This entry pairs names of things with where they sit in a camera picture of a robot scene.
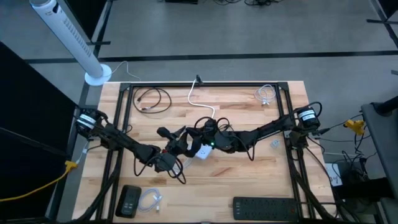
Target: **concrete floor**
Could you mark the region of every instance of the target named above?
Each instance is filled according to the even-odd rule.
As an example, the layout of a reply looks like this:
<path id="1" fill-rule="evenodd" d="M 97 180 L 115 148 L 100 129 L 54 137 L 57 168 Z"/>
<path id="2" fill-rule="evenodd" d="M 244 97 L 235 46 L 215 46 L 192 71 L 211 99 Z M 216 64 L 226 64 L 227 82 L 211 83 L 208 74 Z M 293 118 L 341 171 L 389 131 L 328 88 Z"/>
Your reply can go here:
<path id="1" fill-rule="evenodd" d="M 156 0 L 115 1 L 100 57 L 250 54 L 294 52 L 346 52 L 397 50 L 385 27 L 368 24 L 379 19 L 363 0 L 285 0 L 269 7 L 249 7 L 243 2 L 219 6 L 212 0 L 199 5 L 169 4 Z M 24 59 L 72 57 L 44 25 L 28 1 L 0 1 L 0 40 Z M 303 80 L 310 101 L 323 103 L 323 127 L 359 113 L 360 106 L 397 95 L 398 56 L 264 58 L 236 60 L 181 60 L 130 62 L 142 81 L 186 81 L 196 74 L 204 80 Z M 115 69 L 119 63 L 107 63 Z M 32 65 L 50 82 L 78 102 L 84 83 L 77 63 Z M 136 81 L 120 68 L 111 81 Z M 97 105 L 101 88 L 90 88 L 87 105 Z M 352 139 L 340 128 L 325 134 L 329 139 Z M 76 144 L 80 155 L 84 139 Z M 327 152 L 354 152 L 353 143 L 321 141 Z M 361 148 L 375 151 L 371 139 Z M 341 156 L 325 155 L 326 161 Z M 377 156 L 367 163 L 371 178 L 384 172 Z M 60 220 L 72 215 L 81 169 L 69 175 L 67 197 Z"/>

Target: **black power strip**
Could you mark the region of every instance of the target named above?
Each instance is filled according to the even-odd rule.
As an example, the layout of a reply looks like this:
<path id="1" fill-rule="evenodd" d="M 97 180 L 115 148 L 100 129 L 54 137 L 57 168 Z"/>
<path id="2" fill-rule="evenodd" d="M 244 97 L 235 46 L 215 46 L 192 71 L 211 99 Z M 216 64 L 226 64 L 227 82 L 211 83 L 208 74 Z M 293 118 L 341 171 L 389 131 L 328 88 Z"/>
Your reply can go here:
<path id="1" fill-rule="evenodd" d="M 235 220 L 296 222 L 297 203 L 292 198 L 234 197 Z"/>

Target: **black metal frame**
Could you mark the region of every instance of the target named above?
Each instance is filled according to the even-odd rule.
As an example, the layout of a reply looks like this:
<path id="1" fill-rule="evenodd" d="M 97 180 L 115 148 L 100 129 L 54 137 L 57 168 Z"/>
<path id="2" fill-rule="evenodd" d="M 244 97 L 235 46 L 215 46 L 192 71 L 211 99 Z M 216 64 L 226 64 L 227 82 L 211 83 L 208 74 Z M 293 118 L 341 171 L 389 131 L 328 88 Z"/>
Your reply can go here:
<path id="1" fill-rule="evenodd" d="M 287 82 L 205 82 L 204 84 L 200 85 L 203 87 L 229 87 L 229 86 L 255 86 L 255 87 L 260 87 L 263 85 L 269 84 L 273 86 L 276 89 L 276 101 L 277 101 L 277 106 L 278 106 L 278 111 L 280 115 L 284 114 L 284 107 L 283 107 L 283 102 L 282 102 L 282 97 L 280 94 L 280 91 L 284 91 L 285 93 L 285 99 L 286 99 L 286 104 L 289 113 L 293 112 L 293 105 L 292 105 L 292 100 L 290 98 L 290 92 L 289 92 L 289 85 Z M 132 103 L 132 94 L 134 91 L 134 88 L 139 88 L 139 87 L 150 87 L 150 86 L 156 86 L 156 87 L 187 87 L 190 88 L 192 85 L 191 82 L 169 82 L 169 83 L 121 83 L 121 86 L 119 88 L 119 96 L 118 100 L 116 103 L 116 111 L 115 111 L 115 118 L 114 118 L 114 124 L 117 125 L 119 122 L 119 116 L 121 112 L 121 105 L 122 101 L 124 98 L 125 92 L 128 92 L 127 95 L 127 102 L 126 102 L 126 110 L 124 114 L 124 121 L 123 121 L 123 130 L 127 130 L 127 126 L 129 124 L 129 116 L 130 116 L 130 110 L 131 110 L 131 103 Z M 290 172 L 290 179 L 292 182 L 292 190 L 294 194 L 294 199 L 297 201 L 297 211 L 298 211 L 298 221 L 304 219 L 303 215 L 303 210 L 302 210 L 302 204 L 300 200 L 300 192 L 299 192 L 299 187 L 297 181 L 294 179 L 294 175 L 292 171 L 290 170 L 294 162 L 292 160 L 292 149 L 290 144 L 288 144 L 289 140 L 286 135 L 284 135 L 284 141 L 285 141 L 285 146 L 286 146 L 286 154 L 287 154 L 287 162 L 289 165 L 289 172 Z M 119 167 L 121 167 L 122 159 L 123 159 L 123 149 L 118 149 L 118 157 L 117 157 L 117 164 L 119 164 Z M 303 177 L 305 183 L 308 185 L 308 176 L 307 176 L 307 171 L 305 169 L 305 162 L 303 159 L 303 152 L 298 151 L 298 163 L 300 165 L 300 174 Z M 109 151 L 108 155 L 106 156 L 106 162 L 105 162 L 105 168 L 104 168 L 104 174 L 103 174 L 103 181 L 102 181 L 102 186 L 103 188 L 104 183 L 107 181 L 109 177 L 109 173 L 111 170 L 111 161 L 112 161 L 112 156 L 113 152 Z M 114 215 L 114 209 L 115 209 L 115 204 L 116 204 L 116 196 L 118 192 L 118 183 L 119 183 L 119 177 L 117 180 L 114 182 L 112 192 L 111 192 L 111 200 L 109 204 L 109 210 L 108 210 L 108 217 L 107 219 L 102 218 L 103 214 L 103 200 L 100 204 L 100 206 L 97 209 L 96 212 L 96 217 L 95 221 L 96 222 L 112 222 L 113 220 L 113 215 Z M 315 216 L 315 210 L 313 205 L 309 202 L 307 199 L 307 206 L 308 206 L 308 211 L 310 215 L 310 219 L 316 219 Z"/>

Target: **white power adapter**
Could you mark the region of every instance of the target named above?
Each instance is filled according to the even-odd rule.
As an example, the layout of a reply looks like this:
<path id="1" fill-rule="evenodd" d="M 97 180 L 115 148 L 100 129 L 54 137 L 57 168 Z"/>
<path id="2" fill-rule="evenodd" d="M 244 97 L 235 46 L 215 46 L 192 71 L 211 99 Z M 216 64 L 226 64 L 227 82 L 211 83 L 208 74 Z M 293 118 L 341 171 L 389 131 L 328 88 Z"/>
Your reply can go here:
<path id="1" fill-rule="evenodd" d="M 201 148 L 195 154 L 195 157 L 205 160 L 211 153 L 211 150 L 212 150 L 211 146 L 201 145 Z"/>

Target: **wooden table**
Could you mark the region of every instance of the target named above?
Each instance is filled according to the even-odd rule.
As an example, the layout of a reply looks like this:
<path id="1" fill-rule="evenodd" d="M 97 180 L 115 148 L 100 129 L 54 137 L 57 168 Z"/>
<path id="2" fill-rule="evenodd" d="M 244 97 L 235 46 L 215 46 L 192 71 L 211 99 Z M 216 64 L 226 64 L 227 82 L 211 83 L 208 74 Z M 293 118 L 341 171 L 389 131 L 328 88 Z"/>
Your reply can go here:
<path id="1" fill-rule="evenodd" d="M 110 121 L 114 117 L 119 86 L 120 83 L 107 83 L 102 90 L 98 109 L 104 111 Z M 289 82 L 289 88 L 294 108 L 308 104 L 303 82 Z M 252 130 L 279 117 L 277 103 L 273 101 L 269 106 L 261 106 L 261 102 L 253 96 L 256 89 L 253 87 L 200 87 L 194 89 L 191 100 L 195 103 L 214 106 L 215 118 L 227 117 L 236 131 Z M 136 141 L 164 147 L 167 140 L 156 133 L 158 127 L 165 126 L 173 132 L 184 125 L 193 126 L 195 121 L 202 116 L 211 116 L 211 109 L 188 104 L 189 88 L 164 88 L 164 90 L 171 95 L 173 100 L 173 105 L 168 111 L 149 115 L 141 114 L 132 107 L 129 118 L 132 131 L 128 135 Z M 152 91 L 142 99 L 139 107 L 153 105 L 158 97 L 158 93 Z M 167 98 L 164 97 L 159 109 L 167 105 Z M 280 142 L 277 149 L 270 146 L 275 139 Z M 153 168 L 148 168 L 140 177 L 135 177 L 133 154 L 124 151 L 119 194 L 123 185 L 129 184 L 140 186 L 142 192 L 152 187 L 158 188 L 163 199 L 160 202 L 159 213 L 155 209 L 147 213 L 137 211 L 134 219 L 115 216 L 113 221 L 235 222 L 232 213 L 232 199 L 235 196 L 293 198 L 283 142 L 282 134 L 259 141 L 253 162 L 248 159 L 246 153 L 227 154 L 214 150 L 206 160 L 194 159 L 191 166 L 184 169 L 187 178 L 186 185 L 171 179 L 166 172 L 156 173 Z M 312 142 L 309 143 L 312 152 L 323 162 L 321 149 Z M 98 148 L 87 155 L 74 218 L 79 217 L 87 209 L 100 191 L 106 153 L 105 149 Z M 304 151 L 304 159 L 312 192 L 321 202 L 334 202 L 328 177 L 307 151 Z M 105 200 L 104 217 L 108 211 L 110 191 Z M 300 194 L 302 201 L 305 201 L 301 189 Z M 334 205 L 325 205 L 325 208 L 332 215 L 336 212 Z M 304 214 L 307 214 L 307 206 L 303 206 L 303 210 Z"/>

